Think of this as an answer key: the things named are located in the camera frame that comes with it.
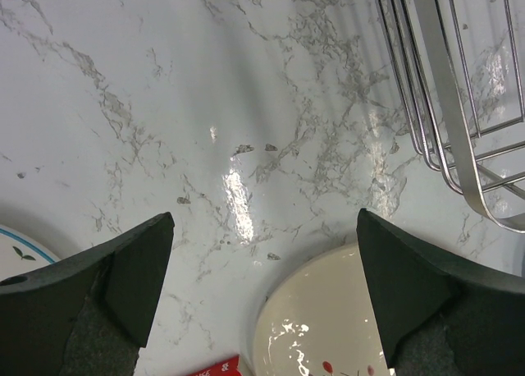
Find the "white plate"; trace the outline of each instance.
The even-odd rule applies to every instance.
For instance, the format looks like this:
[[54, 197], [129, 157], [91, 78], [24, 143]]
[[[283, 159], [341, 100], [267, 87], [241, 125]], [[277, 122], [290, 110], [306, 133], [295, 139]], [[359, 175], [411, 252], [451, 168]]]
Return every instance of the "white plate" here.
[[0, 281], [58, 260], [56, 255], [28, 236], [0, 226]]
[[390, 376], [356, 245], [305, 264], [270, 297], [253, 343], [257, 376]]

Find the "red packet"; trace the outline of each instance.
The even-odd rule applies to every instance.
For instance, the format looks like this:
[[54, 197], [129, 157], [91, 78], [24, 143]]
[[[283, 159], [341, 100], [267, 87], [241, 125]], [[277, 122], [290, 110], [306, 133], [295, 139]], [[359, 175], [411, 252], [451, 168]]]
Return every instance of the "red packet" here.
[[188, 376], [252, 376], [252, 373], [240, 355], [237, 355]]

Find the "red dot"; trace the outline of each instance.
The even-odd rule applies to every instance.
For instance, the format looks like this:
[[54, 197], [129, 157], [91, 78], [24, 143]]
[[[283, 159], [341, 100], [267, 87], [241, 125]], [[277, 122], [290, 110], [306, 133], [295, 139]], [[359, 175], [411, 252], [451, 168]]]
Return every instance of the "red dot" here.
[[331, 367], [331, 364], [328, 361], [325, 361], [322, 363], [322, 367], [327, 371], [329, 374], [334, 373], [334, 369]]

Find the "marble countertop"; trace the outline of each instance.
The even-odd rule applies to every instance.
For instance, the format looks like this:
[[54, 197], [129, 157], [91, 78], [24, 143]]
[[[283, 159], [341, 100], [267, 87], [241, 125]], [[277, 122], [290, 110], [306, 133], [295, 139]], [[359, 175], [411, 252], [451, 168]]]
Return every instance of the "marble countertop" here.
[[249, 357], [262, 304], [370, 208], [521, 274], [413, 150], [373, 0], [0, 0], [0, 223], [67, 257], [170, 211], [138, 375]]

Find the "dish rack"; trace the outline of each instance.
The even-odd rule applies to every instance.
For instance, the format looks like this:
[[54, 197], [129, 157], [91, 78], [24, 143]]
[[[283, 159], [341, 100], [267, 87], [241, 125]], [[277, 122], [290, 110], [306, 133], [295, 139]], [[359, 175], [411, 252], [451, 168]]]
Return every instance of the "dish rack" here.
[[[486, 5], [493, 2], [496, 0], [486, 0]], [[503, 173], [496, 173], [492, 169], [498, 165], [495, 161], [499, 158], [525, 148], [525, 141], [509, 143], [512, 137], [507, 136], [510, 127], [515, 133], [516, 125], [525, 118], [511, 2], [498, 1], [504, 28], [501, 43], [507, 44], [505, 51], [509, 58], [509, 65], [505, 63], [501, 68], [509, 69], [505, 80], [514, 85], [512, 92], [510, 86], [505, 86], [504, 91], [516, 94], [518, 100], [514, 101], [516, 108], [512, 117], [505, 116], [508, 109], [501, 115], [503, 108], [499, 106], [494, 114], [494, 109], [483, 107], [480, 102], [480, 95], [475, 91], [479, 79], [473, 79], [464, 46], [463, 34], [472, 25], [461, 25], [458, 10], [463, 8], [457, 6], [456, 0], [376, 0], [376, 5], [413, 147], [423, 156], [426, 165], [441, 172], [448, 187], [463, 195], [477, 213], [511, 231], [525, 232], [525, 213], [500, 216], [508, 214], [510, 209], [514, 211], [514, 207], [504, 204], [505, 207], [495, 210], [495, 204], [502, 197], [491, 198], [495, 192], [504, 193], [504, 197], [516, 196], [510, 202], [512, 205], [516, 199], [520, 202], [525, 199], [525, 190], [516, 184], [525, 180], [524, 171], [509, 173], [507, 169], [500, 169]], [[518, 131], [525, 131], [525, 126], [518, 126]], [[505, 145], [495, 147], [493, 140], [483, 143], [483, 138], [494, 139], [494, 135]]]

